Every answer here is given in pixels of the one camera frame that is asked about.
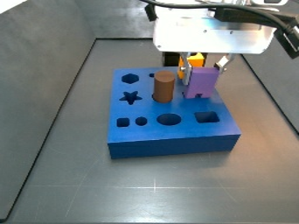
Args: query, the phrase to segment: blue shape sorter block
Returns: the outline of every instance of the blue shape sorter block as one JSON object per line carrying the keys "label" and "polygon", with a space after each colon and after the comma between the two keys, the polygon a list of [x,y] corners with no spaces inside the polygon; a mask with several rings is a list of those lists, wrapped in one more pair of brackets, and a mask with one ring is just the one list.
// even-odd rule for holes
{"label": "blue shape sorter block", "polygon": [[176,67],[117,69],[113,73],[106,145],[110,158],[230,151],[240,130],[214,90],[210,98],[184,99],[174,81],[172,101],[156,102],[153,74]]}

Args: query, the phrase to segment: shape hole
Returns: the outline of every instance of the shape hole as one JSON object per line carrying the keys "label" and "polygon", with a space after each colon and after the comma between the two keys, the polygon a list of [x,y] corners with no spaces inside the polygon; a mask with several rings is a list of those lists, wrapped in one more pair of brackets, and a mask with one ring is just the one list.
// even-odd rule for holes
{"label": "shape hole", "polygon": [[123,92],[123,97],[118,99],[121,102],[126,101],[128,105],[133,105],[134,101],[142,100],[142,98],[137,95],[137,91],[128,93]]}
{"label": "shape hole", "polygon": [[197,123],[216,123],[220,121],[217,114],[213,111],[193,113]]}
{"label": "shape hole", "polygon": [[156,121],[165,126],[176,125],[181,120],[176,114],[161,114],[156,117]]}
{"label": "shape hole", "polygon": [[146,125],[146,119],[142,116],[137,117],[134,119],[134,124],[138,125],[138,126]]}
{"label": "shape hole", "polygon": [[118,128],[123,128],[123,127],[126,127],[129,125],[129,120],[128,120],[128,118],[117,118],[115,119],[115,126],[118,127]]}
{"label": "shape hole", "polygon": [[133,84],[138,81],[138,76],[136,74],[128,73],[121,77],[121,81],[126,84]]}

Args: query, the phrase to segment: yellow block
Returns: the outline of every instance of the yellow block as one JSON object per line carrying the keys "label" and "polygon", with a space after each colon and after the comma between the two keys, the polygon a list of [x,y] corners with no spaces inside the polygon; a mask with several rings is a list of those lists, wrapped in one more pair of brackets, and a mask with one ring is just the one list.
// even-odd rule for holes
{"label": "yellow block", "polygon": [[[196,55],[188,57],[186,60],[190,63],[192,67],[201,67],[204,57],[197,52]],[[178,61],[178,70],[177,70],[177,75],[178,75],[178,78],[181,79],[182,78],[182,71],[180,70],[180,67],[182,67],[182,58],[181,57],[180,57],[180,61]]]}
{"label": "yellow block", "polygon": [[197,52],[196,55],[188,58],[192,67],[201,67],[204,58],[201,54]]}

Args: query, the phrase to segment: brown cylinder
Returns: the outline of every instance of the brown cylinder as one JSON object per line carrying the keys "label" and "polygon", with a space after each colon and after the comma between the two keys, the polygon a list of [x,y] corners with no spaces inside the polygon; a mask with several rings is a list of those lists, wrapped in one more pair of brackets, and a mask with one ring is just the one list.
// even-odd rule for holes
{"label": "brown cylinder", "polygon": [[169,102],[173,99],[174,75],[170,71],[158,71],[153,75],[153,99]]}

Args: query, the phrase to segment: purple hexagonal prism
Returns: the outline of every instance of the purple hexagonal prism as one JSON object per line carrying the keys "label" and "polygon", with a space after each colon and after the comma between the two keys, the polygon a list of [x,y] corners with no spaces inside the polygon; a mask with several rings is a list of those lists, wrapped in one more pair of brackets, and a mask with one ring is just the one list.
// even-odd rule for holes
{"label": "purple hexagonal prism", "polygon": [[209,98],[220,71],[214,67],[193,67],[190,71],[189,85],[185,87],[182,95],[184,98]]}

